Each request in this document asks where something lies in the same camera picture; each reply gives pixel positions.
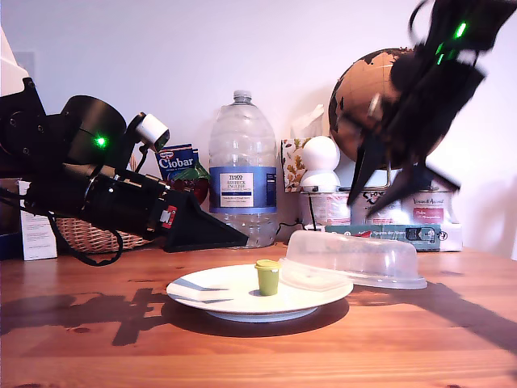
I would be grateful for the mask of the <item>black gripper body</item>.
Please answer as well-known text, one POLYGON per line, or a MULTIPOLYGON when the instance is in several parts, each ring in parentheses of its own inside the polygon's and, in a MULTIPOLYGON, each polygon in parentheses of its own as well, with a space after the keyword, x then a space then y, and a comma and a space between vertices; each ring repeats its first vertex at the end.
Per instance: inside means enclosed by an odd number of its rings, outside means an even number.
POLYGON ((171 187, 151 175, 107 168, 86 178, 82 219, 102 230, 116 230, 152 240, 170 232, 174 210, 171 187))
POLYGON ((460 185, 426 165, 427 155, 447 134, 460 109, 472 98, 473 88, 461 81, 445 84, 424 83, 398 109, 387 127, 380 122, 371 128, 348 113, 343 113, 343 126, 359 130, 358 148, 364 138, 374 136, 383 142, 383 160, 378 169, 419 165, 419 190, 427 190, 432 181, 456 192, 460 185))

